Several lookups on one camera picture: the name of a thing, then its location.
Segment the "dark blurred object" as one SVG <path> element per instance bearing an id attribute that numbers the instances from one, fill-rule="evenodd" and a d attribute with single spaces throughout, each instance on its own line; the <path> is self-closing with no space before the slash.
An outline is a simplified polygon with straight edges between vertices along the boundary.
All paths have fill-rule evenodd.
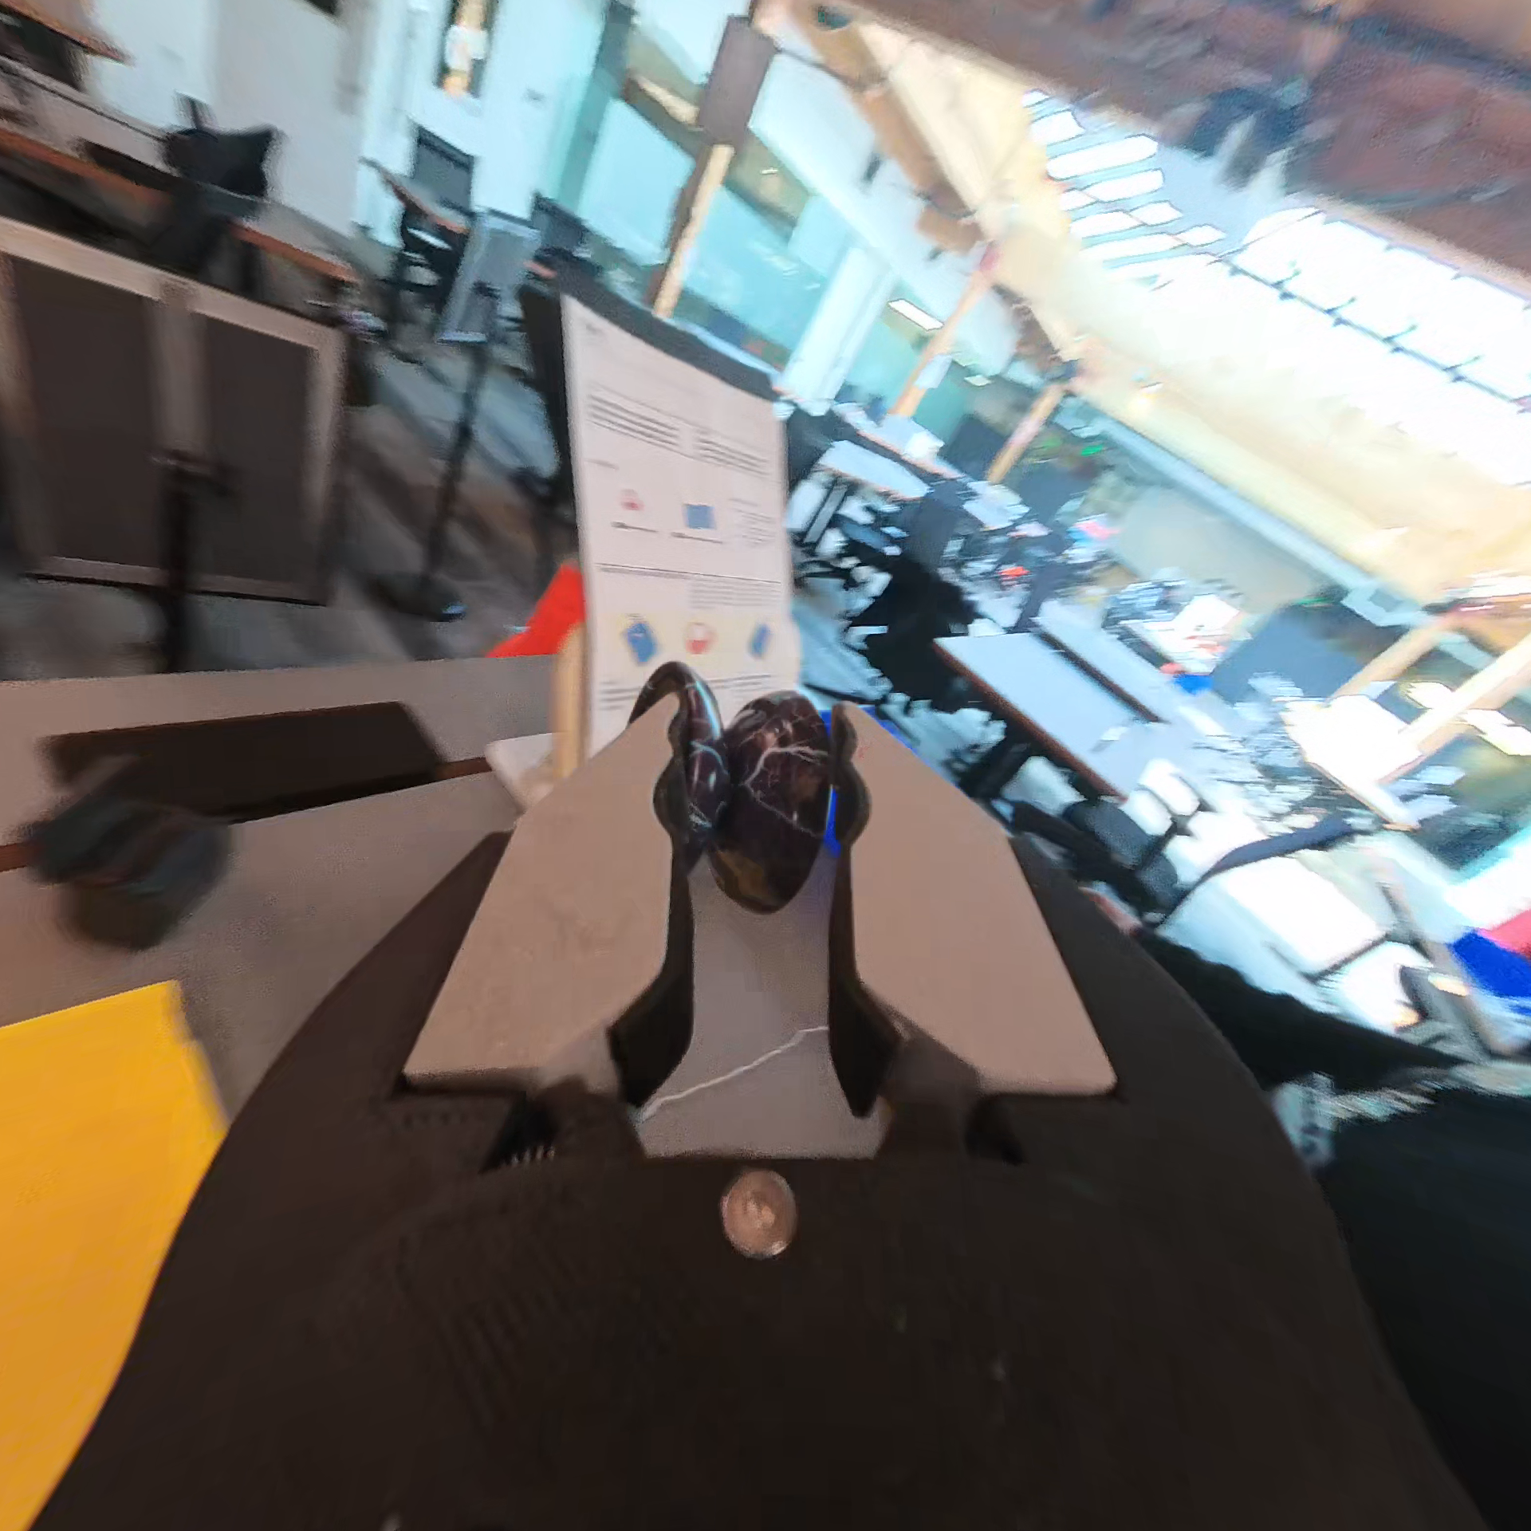
<path id="1" fill-rule="evenodd" d="M 63 892 L 68 925 L 121 950 L 177 933 L 221 882 L 235 840 L 225 819 L 154 801 L 136 776 L 132 757 L 99 760 L 20 838 L 30 871 Z"/>

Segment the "dark marbled yoyo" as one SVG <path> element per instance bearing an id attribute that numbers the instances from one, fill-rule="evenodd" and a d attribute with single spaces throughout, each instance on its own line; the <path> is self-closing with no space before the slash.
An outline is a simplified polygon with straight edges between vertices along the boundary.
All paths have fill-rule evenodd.
<path id="1" fill-rule="evenodd" d="M 777 691 L 725 722 L 698 669 L 665 662 L 643 683 L 630 720 L 676 699 L 672 741 L 680 784 L 661 795 L 680 836 L 680 865 L 709 863 L 736 906 L 785 909 L 806 886 L 833 799 L 831 729 L 810 697 Z"/>

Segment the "black flat strip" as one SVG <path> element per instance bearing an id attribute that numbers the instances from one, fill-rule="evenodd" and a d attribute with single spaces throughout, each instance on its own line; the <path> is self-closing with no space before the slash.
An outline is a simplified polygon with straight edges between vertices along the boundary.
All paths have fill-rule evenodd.
<path id="1" fill-rule="evenodd" d="M 63 788 L 109 774 L 130 801 L 245 822 L 430 786 L 448 755 L 396 700 L 47 737 Z"/>

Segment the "white printed poster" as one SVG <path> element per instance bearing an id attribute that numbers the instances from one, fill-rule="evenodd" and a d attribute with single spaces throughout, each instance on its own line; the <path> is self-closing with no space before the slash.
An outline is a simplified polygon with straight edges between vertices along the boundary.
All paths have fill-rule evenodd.
<path id="1" fill-rule="evenodd" d="M 564 290 L 562 337 L 589 751 L 622 733 L 667 662 L 707 679 L 723 720 L 794 689 L 802 637 L 773 377 L 607 290 Z"/>

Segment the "white office table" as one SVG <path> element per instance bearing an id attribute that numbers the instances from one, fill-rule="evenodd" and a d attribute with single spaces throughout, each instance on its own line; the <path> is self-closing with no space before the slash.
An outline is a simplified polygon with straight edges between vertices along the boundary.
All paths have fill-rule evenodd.
<path id="1" fill-rule="evenodd" d="M 1170 741 L 1164 718 L 1034 635 L 949 637 L 934 650 L 1003 726 L 957 774 L 972 799 L 999 799 L 1023 764 L 1044 759 L 1081 791 L 1121 801 Z"/>

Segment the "white poster base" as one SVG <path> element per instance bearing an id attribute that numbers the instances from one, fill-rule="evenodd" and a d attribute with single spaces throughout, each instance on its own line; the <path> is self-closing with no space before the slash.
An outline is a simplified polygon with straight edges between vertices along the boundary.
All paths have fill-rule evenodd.
<path id="1" fill-rule="evenodd" d="M 518 807 L 527 811 L 556 789 L 564 778 L 562 735 L 537 733 L 496 739 L 485 747 L 485 760 Z"/>

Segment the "grey framed cabinet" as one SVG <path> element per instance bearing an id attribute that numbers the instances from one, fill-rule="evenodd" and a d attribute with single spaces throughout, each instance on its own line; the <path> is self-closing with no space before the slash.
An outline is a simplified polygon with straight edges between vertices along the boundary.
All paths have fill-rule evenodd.
<path id="1" fill-rule="evenodd" d="M 30 222 L 3 226 L 3 511 L 39 579 L 322 604 L 347 340 Z"/>

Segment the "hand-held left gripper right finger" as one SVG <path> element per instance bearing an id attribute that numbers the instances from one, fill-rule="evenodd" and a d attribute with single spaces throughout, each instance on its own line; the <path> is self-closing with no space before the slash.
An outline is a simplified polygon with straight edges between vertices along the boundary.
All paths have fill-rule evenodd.
<path id="1" fill-rule="evenodd" d="M 852 1115 L 1112 1095 L 1114 1062 L 1001 824 L 847 702 L 833 809 L 827 1028 Z"/>

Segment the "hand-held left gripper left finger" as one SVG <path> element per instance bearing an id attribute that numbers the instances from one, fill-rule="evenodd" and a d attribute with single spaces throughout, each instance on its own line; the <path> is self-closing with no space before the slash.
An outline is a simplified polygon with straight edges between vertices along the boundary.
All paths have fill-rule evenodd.
<path id="1" fill-rule="evenodd" d="M 694 1035 L 684 724 L 659 699 L 527 809 L 405 1062 L 419 1089 L 651 1099 Z"/>

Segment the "yellow sheet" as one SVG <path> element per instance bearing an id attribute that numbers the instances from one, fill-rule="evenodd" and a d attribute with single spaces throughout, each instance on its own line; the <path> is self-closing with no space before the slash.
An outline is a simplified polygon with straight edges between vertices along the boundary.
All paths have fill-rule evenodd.
<path id="1" fill-rule="evenodd" d="M 227 1130 L 175 983 L 3 1029 L 3 1527 L 111 1393 Z"/>

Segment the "black pole stand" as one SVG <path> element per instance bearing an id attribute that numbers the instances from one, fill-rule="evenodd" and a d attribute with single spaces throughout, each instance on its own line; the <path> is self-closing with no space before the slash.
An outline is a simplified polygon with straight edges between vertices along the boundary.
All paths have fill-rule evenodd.
<path id="1" fill-rule="evenodd" d="M 467 613 L 467 604 L 446 571 L 450 532 L 458 522 L 488 375 L 512 327 L 512 304 L 537 242 L 531 222 L 483 211 L 461 238 L 450 278 L 425 253 L 417 253 L 407 275 L 396 282 L 399 311 L 415 317 L 427 354 L 434 358 L 446 352 L 461 360 L 465 371 L 423 561 L 413 571 L 382 575 L 376 582 L 382 600 L 401 615 L 450 623 Z"/>
<path id="2" fill-rule="evenodd" d="M 235 478 L 227 466 L 183 449 L 159 455 L 159 474 L 161 579 L 152 590 L 159 613 L 156 652 L 163 673 L 179 673 L 190 654 L 198 515 L 210 503 L 227 503 L 235 495 Z"/>

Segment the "red object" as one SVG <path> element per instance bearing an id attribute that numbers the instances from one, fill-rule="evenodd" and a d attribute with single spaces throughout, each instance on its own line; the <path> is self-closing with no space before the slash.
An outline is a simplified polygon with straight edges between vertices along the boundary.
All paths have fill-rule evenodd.
<path id="1" fill-rule="evenodd" d="M 556 656 L 566 639 L 585 623 L 585 579 L 576 559 L 564 561 L 535 604 L 527 623 L 492 648 L 487 658 Z"/>

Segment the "black office chair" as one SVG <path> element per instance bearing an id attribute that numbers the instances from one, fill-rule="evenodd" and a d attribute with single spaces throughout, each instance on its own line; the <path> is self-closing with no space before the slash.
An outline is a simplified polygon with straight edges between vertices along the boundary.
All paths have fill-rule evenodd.
<path id="1" fill-rule="evenodd" d="M 281 149 L 278 126 L 225 129 L 194 97 L 181 97 L 187 124 L 163 137 L 173 180 L 163 217 L 148 242 L 154 265 L 179 277 L 208 277 L 237 226 L 270 195 L 270 162 Z"/>
<path id="2" fill-rule="evenodd" d="M 1152 929 L 1168 923 L 1187 898 L 1170 859 L 1172 834 L 1147 830 L 1114 801 L 1081 799 L 1063 811 L 1015 801 L 1011 828 L 1038 840 L 1081 886 L 1110 890 Z"/>

